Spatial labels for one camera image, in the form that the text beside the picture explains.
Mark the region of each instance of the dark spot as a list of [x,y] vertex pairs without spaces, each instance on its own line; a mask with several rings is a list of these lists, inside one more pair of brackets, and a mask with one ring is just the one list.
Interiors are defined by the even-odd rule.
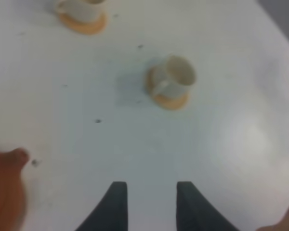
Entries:
[[37,159],[34,159],[31,161],[31,164],[33,167],[38,167],[40,165],[41,161],[38,161]]

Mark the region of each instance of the cup handle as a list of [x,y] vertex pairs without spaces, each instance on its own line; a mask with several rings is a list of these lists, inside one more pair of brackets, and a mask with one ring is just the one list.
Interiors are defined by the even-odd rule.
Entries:
[[152,90],[152,95],[157,96],[162,93],[165,87],[169,85],[169,82],[167,80],[163,80],[159,82]]
[[64,2],[66,0],[59,0],[55,6],[54,6],[54,9],[57,13],[66,13],[65,9],[64,9]]

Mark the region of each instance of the orange object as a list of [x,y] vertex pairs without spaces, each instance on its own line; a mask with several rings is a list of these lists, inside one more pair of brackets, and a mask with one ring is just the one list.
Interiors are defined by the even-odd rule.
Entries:
[[85,35],[93,35],[101,32],[107,23],[105,13],[102,13],[101,17],[94,23],[80,23],[68,16],[66,13],[59,13],[58,17],[67,27]]
[[188,100],[188,94],[186,94],[186,95],[184,95],[181,98],[176,99],[176,100],[168,99],[162,95],[153,96],[151,94],[151,91],[154,88],[154,84],[152,81],[153,72],[154,72],[154,68],[150,69],[148,72],[148,75],[146,76],[146,87],[147,87],[149,94],[151,95],[151,98],[159,106],[161,106],[162,108],[168,109],[168,110],[178,110],[178,109],[181,109],[182,107],[184,107],[187,103],[187,100]]
[[20,228],[26,211],[21,170],[29,155],[21,148],[0,153],[0,231]]

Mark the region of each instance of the white table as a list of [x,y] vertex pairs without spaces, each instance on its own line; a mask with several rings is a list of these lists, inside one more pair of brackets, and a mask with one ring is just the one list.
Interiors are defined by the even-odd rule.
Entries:
[[[41,161],[24,169],[24,231],[74,231],[116,180],[131,231],[175,230],[180,180],[242,231],[282,218],[289,43],[256,1],[109,0],[97,36],[62,26],[51,5],[0,0],[0,147]],[[198,74],[177,112],[143,89],[169,52]]]

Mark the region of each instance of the white cup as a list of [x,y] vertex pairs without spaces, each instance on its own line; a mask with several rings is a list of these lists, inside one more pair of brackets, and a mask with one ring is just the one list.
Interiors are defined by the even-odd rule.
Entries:
[[188,93],[196,82],[192,65],[183,57],[170,55],[155,67],[152,95],[178,99]]
[[57,13],[66,13],[81,23],[97,21],[103,12],[105,0],[60,0],[56,3]]

